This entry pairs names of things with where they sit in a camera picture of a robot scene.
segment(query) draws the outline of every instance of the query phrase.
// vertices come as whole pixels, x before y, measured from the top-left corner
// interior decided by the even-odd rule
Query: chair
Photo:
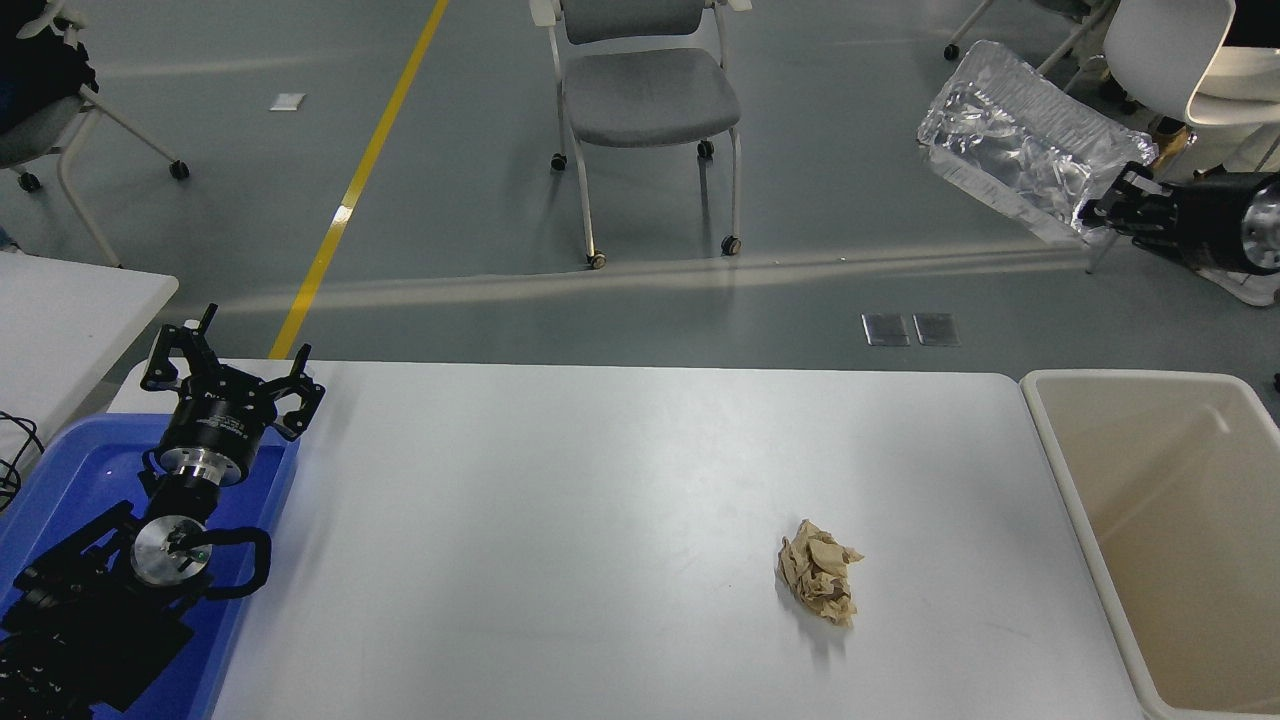
[[[742,249],[739,225],[741,142],[737,96],[728,83],[728,47],[722,5],[749,10],[750,0],[530,0],[534,24],[548,28],[556,69],[559,152],[552,168],[563,170],[566,124],[577,163],[586,260],[593,269],[605,256],[595,247],[582,142],[605,147],[659,147],[698,143],[699,158],[716,151],[710,137],[728,131],[733,146],[732,232],[721,243],[724,255]],[[620,37],[690,35],[710,8],[719,33],[721,59],[696,47],[586,55],[561,64],[556,26],[573,45]]]
[[[1234,15],[1235,0],[1124,0],[1103,41],[1111,74],[1138,102],[1192,128],[1280,123],[1280,96],[1231,96],[1276,72],[1256,61],[1272,49],[1222,47]]]
[[[987,13],[995,1],[996,0],[982,0],[982,3],[974,8],[973,13],[970,13],[969,17],[960,23],[960,27],[957,27],[955,33],[951,35],[951,38],[947,40],[946,47],[942,49],[943,58],[947,60],[955,60],[960,56],[960,40],[964,38],[965,33],[968,33],[974,24],[977,24],[978,19]],[[1068,38],[1064,40],[1062,44],[1059,45],[1052,53],[1050,53],[1048,58],[1046,58],[1044,61],[1036,68],[1036,72],[1042,76],[1048,74],[1053,65],[1065,58],[1082,37],[1084,37],[1107,17],[1112,3],[1114,0],[1101,0],[1096,5],[1091,6],[1091,4],[1084,0],[1036,0],[1037,5],[1051,13],[1080,19],[1080,27],[1069,35]]]
[[[65,28],[63,31],[65,42],[76,46],[78,44],[78,33],[84,28],[86,23],[77,13],[64,10],[63,3],[64,0],[50,3],[40,18],[36,18],[18,32],[18,38],[35,37],[46,27],[56,24],[56,27]],[[81,115],[83,118],[79,126],[72,132],[67,146],[59,146],[59,138],[74,123],[76,118]],[[76,214],[79,215],[84,227],[88,228],[102,255],[106,256],[108,264],[119,268],[122,266],[119,255],[111,249],[102,229],[88,214],[83,200],[81,200],[69,181],[70,165],[88,140],[90,132],[97,124],[100,115],[106,115],[115,120],[120,127],[133,133],[138,140],[146,142],[152,150],[169,160],[169,174],[174,179],[180,181],[191,176],[187,164],[178,159],[177,155],[152,140],[110,105],[105,104],[99,94],[83,86],[79,88],[78,95],[63,97],[46,105],[0,135],[0,169],[13,170],[18,174],[18,186],[22,190],[36,192],[42,187],[40,178],[32,174],[26,164],[45,155],[59,155],[58,182],[61,184],[63,192],[67,193],[67,200],[70,201]]]

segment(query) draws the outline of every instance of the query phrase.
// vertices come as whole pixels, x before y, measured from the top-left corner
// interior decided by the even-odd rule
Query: brown crumpled paper
[[[849,588],[849,564],[861,559],[856,550],[805,520],[794,541],[782,538],[778,571],[805,607],[833,625],[849,628],[858,614]]]

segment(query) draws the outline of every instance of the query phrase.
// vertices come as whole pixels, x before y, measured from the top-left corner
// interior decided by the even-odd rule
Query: floor
[[[339,202],[434,1],[81,5],[104,96],[192,178],[172,181],[102,124],[76,182],[127,266],[179,278],[160,320],[221,305],[210,340],[225,357],[271,351],[339,213],[346,231],[298,333],[317,359],[1176,369],[1240,377],[1280,415],[1280,311],[1128,245],[1087,275],[1082,252],[1046,246],[925,165],[915,128],[954,70],[942,46],[968,0],[756,0],[731,14],[742,255],[719,256],[727,138],[710,163],[691,146],[589,147],[609,255],[599,272],[584,269],[576,177],[548,165],[550,54],[525,3],[447,4],[349,213]],[[1009,0],[970,40],[1034,64],[1070,27]],[[694,42],[713,47],[713,23]],[[269,113],[279,92],[307,96]],[[1101,104],[1088,82],[1079,96]],[[46,190],[0,187],[0,224],[29,251],[100,261],[52,160],[33,169]],[[870,347],[861,313],[951,313],[963,346]]]

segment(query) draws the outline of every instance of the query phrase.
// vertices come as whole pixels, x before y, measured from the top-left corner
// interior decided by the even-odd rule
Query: yellow floor line
[[[324,274],[329,269],[329,263],[333,261],[333,255],[338,251],[338,243],[342,242],[342,234],[347,231],[347,220],[351,219],[351,214],[360,202],[361,193],[365,192],[365,183],[369,182],[369,174],[374,170],[374,164],[378,163],[378,156],[383,152],[387,136],[390,135],[392,126],[396,124],[396,117],[399,115],[401,106],[404,104],[404,96],[408,95],[408,88],[413,85],[413,78],[417,77],[417,68],[422,63],[422,55],[426,54],[426,49],[431,45],[431,38],[435,37],[435,29],[440,26],[440,18],[444,17],[444,9],[448,5],[449,0],[435,1],[435,9],[431,10],[431,17],[426,20],[426,27],[422,28],[422,35],[417,38],[417,45],[413,46],[413,54],[410,55],[408,63],[404,64],[404,72],[401,73],[399,82],[396,83],[392,99],[387,102],[387,109],[383,110],[381,119],[378,120],[374,137],[369,140],[365,155],[360,159],[360,165],[356,167],[356,174],[351,178],[351,184],[347,186],[346,195],[342,196],[342,205],[333,214],[329,231],[324,233],[324,242],[320,243],[320,250],[316,252],[315,259],[311,260],[311,269],[307,270],[307,277],[302,279],[302,287],[298,288],[298,293],[293,299],[293,306],[289,309],[289,315],[284,319],[284,325],[280,327],[280,334],[275,336],[275,345],[271,346],[269,355],[273,360],[288,356],[293,342],[298,337],[298,331],[302,329],[302,320],[306,319],[307,311],[311,310],[311,302],[316,297],[316,291],[320,290],[320,283],[324,282]]]

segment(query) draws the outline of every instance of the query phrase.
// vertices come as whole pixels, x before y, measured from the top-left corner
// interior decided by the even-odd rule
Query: blue tray
[[[13,579],[41,552],[122,500],[134,515],[146,510],[138,482],[142,454],[155,447],[169,415],[108,414],[69,425],[24,483],[9,510],[0,515],[0,612],[20,593]],[[297,443],[275,430],[262,437],[253,469],[243,483],[225,488],[210,528],[253,525],[271,532],[293,482]],[[219,547],[209,564],[218,585],[241,584],[253,575],[247,546]],[[206,720],[227,675],[246,600],[201,601],[183,615],[196,637],[128,712],[93,707],[96,720]]]

